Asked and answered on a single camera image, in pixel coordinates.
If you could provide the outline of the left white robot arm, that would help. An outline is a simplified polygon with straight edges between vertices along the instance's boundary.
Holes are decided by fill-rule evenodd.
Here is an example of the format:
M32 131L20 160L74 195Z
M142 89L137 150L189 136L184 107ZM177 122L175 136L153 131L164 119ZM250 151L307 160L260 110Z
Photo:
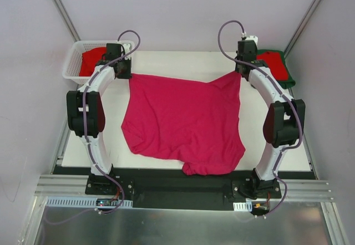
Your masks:
M103 140L106 118L102 95L115 79L131 78L134 47L134 42L119 40L93 49L96 60L92 63L91 76L79 89L66 95L68 127L83 143L91 162L91 173L102 176L98 188L107 195L116 191L118 182L108 176L113 164Z

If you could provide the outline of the pink t shirt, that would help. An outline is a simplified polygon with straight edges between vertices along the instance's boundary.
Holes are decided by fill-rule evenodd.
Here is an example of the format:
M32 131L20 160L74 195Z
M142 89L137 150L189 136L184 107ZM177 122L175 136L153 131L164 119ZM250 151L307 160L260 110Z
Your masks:
M241 75L208 83L135 74L121 125L134 154L181 161L187 175L232 172L245 153L239 134Z

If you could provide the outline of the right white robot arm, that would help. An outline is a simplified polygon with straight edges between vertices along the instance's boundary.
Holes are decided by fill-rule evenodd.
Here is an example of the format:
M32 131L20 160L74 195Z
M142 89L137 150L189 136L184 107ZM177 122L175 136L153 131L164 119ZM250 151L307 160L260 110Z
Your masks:
M255 168L258 179L249 184L250 193L261 198L269 192L267 181L277 177L286 152L302 143L306 106L303 100L295 100L286 93L269 67L257 60L255 40L243 38L238 41L236 54L235 71L258 91L268 107L262 129L266 146Z

